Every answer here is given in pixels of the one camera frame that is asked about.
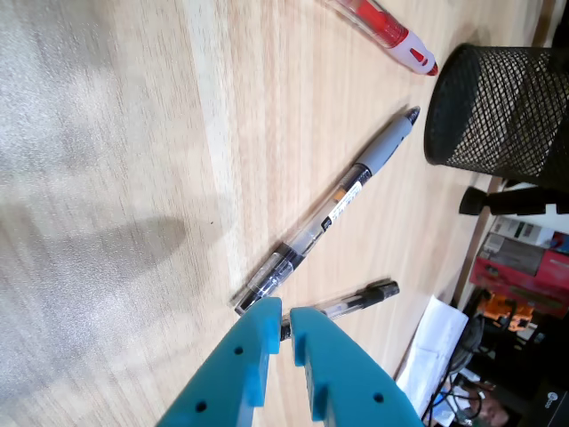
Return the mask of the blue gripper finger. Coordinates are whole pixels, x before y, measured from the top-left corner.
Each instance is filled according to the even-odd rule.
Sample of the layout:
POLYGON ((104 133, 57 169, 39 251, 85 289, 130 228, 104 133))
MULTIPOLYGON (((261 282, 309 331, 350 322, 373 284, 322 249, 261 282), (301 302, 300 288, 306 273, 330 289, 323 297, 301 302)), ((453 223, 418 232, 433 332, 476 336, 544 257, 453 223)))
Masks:
POLYGON ((197 369, 159 426, 250 426, 262 407, 268 362, 279 352, 282 303, 256 302, 197 369))
POLYGON ((305 369, 309 409, 325 426, 421 426, 395 381, 318 310, 290 313, 294 363, 305 369))

